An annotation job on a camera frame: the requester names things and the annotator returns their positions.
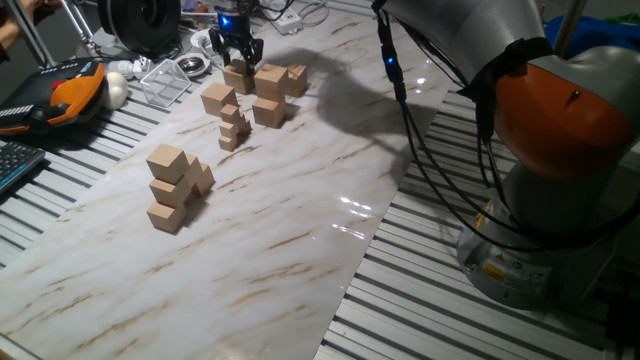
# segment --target black cable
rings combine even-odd
[[[445,75],[447,75],[447,77],[449,78],[449,80],[451,80],[454,84],[460,86],[460,87],[465,87],[465,84],[457,81],[456,79],[453,78],[453,76],[451,76],[449,74],[448,71],[446,71],[444,69],[444,67],[442,67],[442,65],[440,65],[438,62],[436,62],[435,60],[433,60],[433,58],[431,57],[431,54],[427,51],[430,50],[433,52],[433,54],[440,60],[442,61],[445,65],[447,65],[447,67],[449,67],[449,69],[451,69],[451,71],[453,71],[453,73],[464,82],[464,77],[462,76],[462,74],[460,73],[460,71],[458,71],[458,68],[455,67],[451,61],[449,61],[449,59],[445,58],[439,51],[438,49],[436,49],[431,42],[426,39],[424,36],[422,36],[422,34],[420,34],[419,32],[417,32],[414,28],[412,28],[411,26],[409,26],[407,23],[403,22],[403,21],[399,21],[400,25],[404,28],[404,30],[407,32],[407,34],[409,34],[409,37],[411,38],[411,40],[413,40],[413,42],[416,43],[416,45],[418,45],[418,48],[422,51],[422,53],[429,58],[429,60],[431,60],[431,62],[433,62],[434,64],[436,64],[436,66],[440,69],[440,71],[442,71]]]
[[[487,155],[489,157],[489,170],[491,171],[491,176],[493,176],[493,183],[496,186],[496,191],[498,192],[498,198],[500,201],[507,206],[507,200],[504,197],[504,189],[502,187],[502,178],[500,177],[500,173],[498,172],[498,164],[496,163],[496,159],[493,156],[493,148],[491,143],[484,144],[485,148],[487,148]]]
[[[469,222],[467,222],[464,219],[464,217],[462,217],[462,215],[460,215],[460,213],[458,213],[453,208],[453,206],[451,206],[451,204],[449,204],[449,202],[445,199],[445,197],[442,195],[442,193],[440,193],[440,190],[438,189],[438,187],[433,183],[433,181],[431,180],[429,175],[426,173],[426,171],[422,167],[422,163],[420,162],[420,160],[418,158],[418,153],[416,151],[415,144],[413,142],[413,133],[411,132],[411,127],[413,127],[414,131],[416,132],[416,138],[418,138],[418,141],[422,142],[421,141],[421,137],[420,137],[420,133],[418,132],[419,131],[418,127],[415,124],[415,121],[413,120],[413,118],[411,117],[411,113],[409,111],[409,108],[407,107],[407,104],[405,102],[400,102],[400,106],[402,108],[402,116],[403,116],[404,123],[405,123],[405,128],[406,128],[406,132],[407,132],[407,138],[409,140],[409,148],[411,149],[411,153],[413,154],[413,158],[414,158],[414,160],[416,161],[416,163],[418,165],[418,169],[420,170],[420,172],[422,173],[422,176],[424,177],[425,181],[427,182],[427,184],[429,184],[429,186],[431,187],[433,192],[436,194],[436,196],[438,197],[440,202],[447,208],[447,210],[449,210],[449,212],[451,212],[451,214],[456,219],[458,219],[458,221],[460,221],[462,223],[462,225],[464,225],[466,228],[471,230],[474,234],[479,236],[482,240],[488,242],[491,245],[497,246],[497,247],[505,249],[505,250],[520,251],[520,252],[546,252],[546,251],[549,251],[549,250],[563,250],[561,247],[526,247],[526,248],[523,248],[523,247],[518,247],[518,246],[505,245],[505,244],[502,244],[500,242],[497,242],[497,241],[489,238],[488,236],[486,236],[483,233],[481,233],[480,231],[478,231],[475,228],[475,226],[469,224]],[[425,153],[427,154],[427,156],[431,155],[430,151],[428,151],[427,147],[423,146],[422,149],[426,150]]]
[[[584,246],[593,246],[594,244],[596,244],[599,241],[602,241],[605,238],[610,238],[611,236],[613,236],[615,233],[617,233],[618,231],[620,231],[620,229],[626,225],[628,225],[632,220],[634,220],[638,214],[640,214],[640,193],[638,194],[638,197],[636,199],[636,201],[634,202],[634,205],[629,208],[629,210],[627,210],[623,215],[619,216],[618,218],[616,218],[615,220],[611,221],[610,223],[608,223],[607,225],[601,226],[597,229],[594,230],[590,230],[588,232],[584,232],[584,233],[580,233],[580,234],[543,234],[537,231],[534,231],[533,229],[529,229],[529,231],[524,232],[523,230],[517,229],[509,224],[506,224],[498,219],[495,219],[493,216],[491,216],[491,214],[488,214],[486,211],[484,211],[484,209],[481,209],[477,204],[475,204],[473,201],[471,201],[470,199],[468,199],[466,197],[466,195],[460,191],[457,186],[455,186],[455,184],[448,178],[447,174],[438,166],[437,162],[435,161],[435,159],[433,158],[433,156],[431,155],[429,149],[427,148],[426,144],[424,143],[424,141],[422,140],[422,137],[419,136],[420,132],[419,129],[417,128],[417,125],[415,125],[415,122],[413,121],[413,117],[411,116],[411,112],[409,111],[408,107],[406,106],[406,89],[404,87],[404,81],[402,79],[402,70],[398,64],[397,61],[394,60],[394,58],[396,57],[395,54],[395,49],[393,48],[393,42],[392,42],[392,38],[391,38],[391,29],[389,26],[389,19],[388,19],[388,14],[383,13],[385,15],[385,17],[380,16],[380,14],[378,14],[378,34],[380,36],[380,40],[382,43],[382,53],[383,53],[383,59],[385,60],[385,63],[387,63],[387,60],[391,60],[390,62],[388,62],[389,66],[387,66],[387,64],[385,64],[386,66],[386,70],[387,70],[387,75],[389,76],[389,79],[391,80],[391,82],[394,84],[394,90],[395,90],[395,94],[396,94],[396,100],[402,105],[402,110],[403,110],[403,117],[405,119],[406,125],[408,127],[408,138],[409,138],[409,142],[412,145],[411,151],[414,155],[414,158],[417,162],[418,168],[420,169],[422,175],[424,176],[425,180],[429,183],[429,185],[431,186],[431,188],[434,190],[434,192],[436,193],[436,195],[438,195],[438,198],[440,199],[440,201],[443,202],[443,204],[445,204],[445,206],[449,209],[449,211],[452,212],[452,214],[454,214],[454,216],[456,216],[456,218],[458,218],[458,220],[460,220],[466,227],[468,227],[471,231],[473,231],[476,235],[480,236],[483,240],[498,246],[498,247],[502,247],[505,249],[509,249],[509,247],[506,247],[502,244],[500,244],[499,242],[492,240],[490,238],[488,238],[487,236],[485,236],[484,234],[481,234],[479,231],[477,231],[475,229],[475,227],[471,226],[470,224],[468,224],[466,221],[464,221],[464,219],[462,218],[462,216],[460,216],[454,209],[453,207],[451,207],[450,204],[448,204],[448,202],[444,199],[444,197],[442,196],[442,194],[440,194],[439,190],[437,189],[437,187],[433,184],[433,182],[431,181],[431,179],[429,178],[429,176],[426,174],[426,172],[424,171],[424,169],[422,168],[422,164],[420,163],[420,160],[418,159],[417,156],[417,152],[415,151],[415,148],[413,146],[413,140],[410,136],[410,128],[408,126],[409,121],[411,122],[411,124],[414,127],[414,130],[417,134],[417,138],[420,142],[420,145],[422,146],[425,154],[427,154],[427,157],[429,157],[430,161],[433,163],[434,167],[436,167],[436,170],[438,170],[438,172],[440,173],[440,175],[445,179],[445,181],[447,181],[447,183],[454,189],[454,191],[463,199],[465,199],[465,201],[471,205],[475,210],[477,210],[480,214],[484,215],[485,217],[487,217],[489,220],[492,220],[493,222],[495,222],[497,225],[500,225],[504,228],[507,228],[511,231],[514,231],[522,236],[529,236],[529,237],[542,237],[542,238],[546,238],[546,240],[549,239],[557,239],[559,241],[563,241],[564,245],[563,246],[547,246],[547,247],[537,247],[537,248],[515,248],[515,247],[510,247],[511,250],[514,251],[529,251],[529,252],[541,252],[541,251],[552,251],[552,250],[568,250],[568,249],[575,249],[575,248],[581,248]],[[495,159],[493,159],[492,156],[490,156],[490,161],[492,162],[492,173],[494,175],[495,178],[499,178],[499,176],[497,176],[497,167],[495,165]]]
[[[261,9],[270,10],[270,11],[273,11],[273,12],[280,13],[280,15],[276,16],[274,19],[267,19],[267,20],[269,20],[271,22],[275,22],[275,21],[280,20],[280,18],[284,15],[285,11],[287,11],[291,7],[291,5],[293,5],[294,2],[295,2],[295,0],[287,0],[287,2],[285,3],[284,7],[281,10],[271,9],[271,8],[263,6],[263,5],[258,5],[258,7],[261,8]]]
[[[492,188],[493,186],[487,179],[487,171],[484,168],[484,160],[482,159],[482,139],[480,136],[477,137],[476,149],[478,151],[478,167],[480,168],[480,174],[482,175],[482,181],[484,182],[487,189]]]

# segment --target white marble sheet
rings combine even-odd
[[[394,27],[416,118],[449,81]],[[311,359],[409,160],[374,20],[332,13],[265,59],[308,66],[280,129],[234,153],[199,94],[214,74],[0,272],[0,332],[45,359]],[[255,95],[239,96],[250,111]],[[145,158],[161,142],[212,166],[177,235],[155,230]]]

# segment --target stacked wooden blocks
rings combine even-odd
[[[236,93],[231,86],[214,83],[202,92],[202,104],[204,111],[209,115],[220,116],[220,112],[225,105],[238,106]]]
[[[277,128],[287,113],[285,95],[300,97],[307,88],[307,68],[267,64],[255,76],[258,99],[253,103],[256,124]]]
[[[258,99],[253,103],[256,124],[277,128],[287,113],[287,69],[267,64],[255,76]]]
[[[225,105],[220,111],[222,124],[220,125],[220,148],[233,151],[238,144],[238,134],[247,134],[251,131],[251,122],[240,113],[235,105]]]
[[[222,70],[222,76],[225,84],[245,95],[250,93],[255,86],[253,76],[247,75],[247,63],[242,60],[231,60],[231,63]]]
[[[307,67],[290,65],[288,67],[289,87],[287,95],[300,97],[307,90]]]
[[[211,168],[197,157],[161,144],[149,155],[147,164],[155,179],[149,184],[156,201],[147,210],[153,226],[175,233],[187,216],[184,202],[193,193],[203,196],[215,179]]]

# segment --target clear plastic container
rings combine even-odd
[[[191,85],[180,66],[173,60],[165,60],[140,81],[147,102],[167,107]]]

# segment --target metal rod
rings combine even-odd
[[[560,27],[558,37],[556,38],[556,44],[553,47],[556,55],[564,58],[567,54],[573,34],[575,33],[580,17],[584,12],[585,5],[587,5],[587,0],[572,0],[571,4],[569,4],[569,10],[567,10],[567,14],[564,16],[562,26]]]
[[[71,20],[71,23],[73,24],[73,27],[75,27],[76,31],[78,32],[78,34],[80,34],[80,38],[82,40],[84,40],[86,34],[82,30],[82,27],[80,27],[80,24],[78,23],[78,20],[76,19],[74,13],[71,11],[71,8],[69,7],[69,4],[67,4],[66,0],[62,0],[62,1],[60,1],[60,3],[62,4],[62,7],[64,8],[64,11],[67,13],[67,15],[69,15],[69,20]]]
[[[93,32],[91,31],[91,28],[89,27],[89,24],[87,24],[87,21],[85,20],[84,13],[82,12],[82,9],[76,3],[72,3],[71,4],[71,9],[76,13],[77,19],[80,22],[80,25],[82,25],[82,27],[84,28],[84,31],[87,34],[87,36],[92,38],[93,37]]]
[[[20,32],[25,38],[25,43],[38,64],[43,68],[55,66],[55,60],[53,60],[51,53],[49,53],[47,46],[42,41],[36,26],[31,21],[31,17],[27,14],[27,10],[22,6],[22,3],[18,0],[0,1],[20,28]]]

